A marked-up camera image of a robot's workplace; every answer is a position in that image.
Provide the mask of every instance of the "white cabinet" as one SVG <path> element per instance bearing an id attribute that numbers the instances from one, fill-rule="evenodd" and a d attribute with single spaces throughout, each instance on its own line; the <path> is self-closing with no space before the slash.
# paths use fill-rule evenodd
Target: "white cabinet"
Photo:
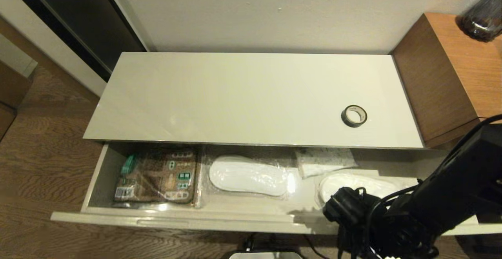
<path id="1" fill-rule="evenodd" d="M 341 120 L 349 105 L 367 120 Z M 422 148 L 387 55 L 123 53 L 85 139 Z"/>
<path id="2" fill-rule="evenodd" d="M 367 112 L 366 123 L 357 128 L 341 120 L 342 110 L 352 104 Z M 393 60 L 385 55 L 123 53 L 84 138 L 109 142 L 81 211 L 54 212 L 52 220 L 336 234 L 336 223 L 325 219 L 316 200 L 320 177 L 299 177 L 291 145 L 353 148 L 360 165 L 354 173 L 396 181 L 427 177 L 445 156 L 422 149 Z M 203 187 L 199 208 L 114 208 L 121 166 L 138 144 L 144 147 L 149 141 L 166 141 L 165 146 L 195 143 L 220 154 L 273 151 L 290 162 L 294 193 L 281 200 L 213 193 Z M 474 217 L 447 234 L 498 232 L 502 225 L 482 225 Z"/>

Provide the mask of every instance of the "roll of tape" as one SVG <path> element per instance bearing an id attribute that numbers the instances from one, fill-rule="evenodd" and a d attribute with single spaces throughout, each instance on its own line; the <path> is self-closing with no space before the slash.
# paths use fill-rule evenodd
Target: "roll of tape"
<path id="1" fill-rule="evenodd" d="M 353 116 L 353 113 L 359 115 L 359 119 L 356 119 Z M 358 105 L 347 106 L 342 112 L 342 121 L 344 121 L 347 126 L 353 128 L 360 127 L 366 122 L 367 118 L 368 115 L 366 114 L 366 111 Z"/>

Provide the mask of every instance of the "white wall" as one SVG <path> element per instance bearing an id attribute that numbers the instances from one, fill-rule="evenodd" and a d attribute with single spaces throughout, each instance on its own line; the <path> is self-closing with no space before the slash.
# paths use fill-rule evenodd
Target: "white wall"
<path id="1" fill-rule="evenodd" d="M 477 0 L 117 0 L 152 51 L 391 51 L 423 12 Z"/>
<path id="2" fill-rule="evenodd" d="M 97 96 L 106 82 L 78 57 L 22 0 L 0 0 L 0 16 Z"/>
<path id="3" fill-rule="evenodd" d="M 0 34 L 0 61 L 26 78 L 30 76 L 36 67 L 35 60 L 31 59 L 2 34 Z"/>

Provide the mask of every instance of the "drawer handle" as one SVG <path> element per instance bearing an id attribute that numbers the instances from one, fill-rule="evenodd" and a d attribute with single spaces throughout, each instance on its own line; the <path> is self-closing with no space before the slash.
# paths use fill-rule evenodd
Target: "drawer handle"
<path id="1" fill-rule="evenodd" d="M 138 220 L 136 224 L 139 227 L 152 227 L 152 228 L 170 228 L 170 229 L 187 229 L 188 222 L 180 220 Z"/>

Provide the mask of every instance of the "barcode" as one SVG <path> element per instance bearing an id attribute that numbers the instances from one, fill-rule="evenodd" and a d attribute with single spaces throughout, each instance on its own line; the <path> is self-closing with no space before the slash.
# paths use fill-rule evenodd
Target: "barcode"
<path id="1" fill-rule="evenodd" d="M 116 198 L 129 198 L 132 197 L 134 193 L 134 188 L 117 188 L 115 191 Z"/>

